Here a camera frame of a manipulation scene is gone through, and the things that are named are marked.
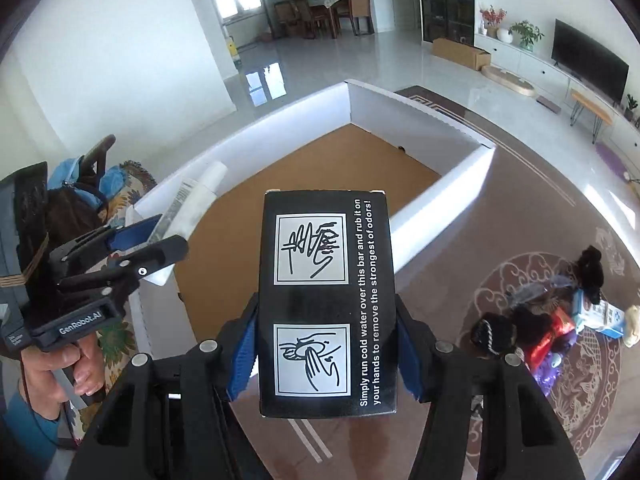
television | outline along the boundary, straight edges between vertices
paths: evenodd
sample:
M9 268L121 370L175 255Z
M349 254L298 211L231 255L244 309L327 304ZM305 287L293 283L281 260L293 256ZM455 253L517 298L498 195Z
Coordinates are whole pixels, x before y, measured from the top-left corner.
M614 104L622 102L629 65L585 33L556 20L551 57Z

purple mat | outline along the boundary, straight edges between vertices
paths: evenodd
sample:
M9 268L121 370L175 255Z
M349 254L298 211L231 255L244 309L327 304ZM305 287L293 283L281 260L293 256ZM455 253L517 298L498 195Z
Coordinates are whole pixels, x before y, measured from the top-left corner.
M604 163L609 167L616 176L625 180L624 173L626 171L626 167L623 162L620 160L620 157L617 156L614 152L611 151L610 148L605 146L603 143L599 142L596 144L596 152L600 155L600 158L604 161Z

silver screw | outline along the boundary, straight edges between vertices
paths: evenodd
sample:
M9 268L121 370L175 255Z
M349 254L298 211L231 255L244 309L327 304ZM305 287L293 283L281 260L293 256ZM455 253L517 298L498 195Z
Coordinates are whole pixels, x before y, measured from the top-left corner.
M504 361L509 366L520 366L522 360L516 354L507 354L504 356Z
M131 358L131 364L134 366L145 365L147 361L149 361L149 357L146 354L135 354Z
M453 345L449 341L437 341L436 350L443 354L448 354L453 351Z
M213 339L205 339L200 343L200 350L204 353L213 352L216 348L218 348L218 343L213 341Z

flower pot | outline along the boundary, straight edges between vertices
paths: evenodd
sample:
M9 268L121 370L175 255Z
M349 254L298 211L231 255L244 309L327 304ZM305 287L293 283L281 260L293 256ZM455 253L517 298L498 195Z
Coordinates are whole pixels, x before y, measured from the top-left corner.
M513 34L508 28L498 29L498 39L503 43L511 43L513 41Z

white square label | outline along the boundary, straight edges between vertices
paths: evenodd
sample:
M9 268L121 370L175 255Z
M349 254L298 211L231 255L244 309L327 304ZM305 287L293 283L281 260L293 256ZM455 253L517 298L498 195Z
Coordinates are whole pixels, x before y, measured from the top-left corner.
M277 396L351 395L348 324L273 325L273 368Z
M273 285L346 285L346 215L276 216Z

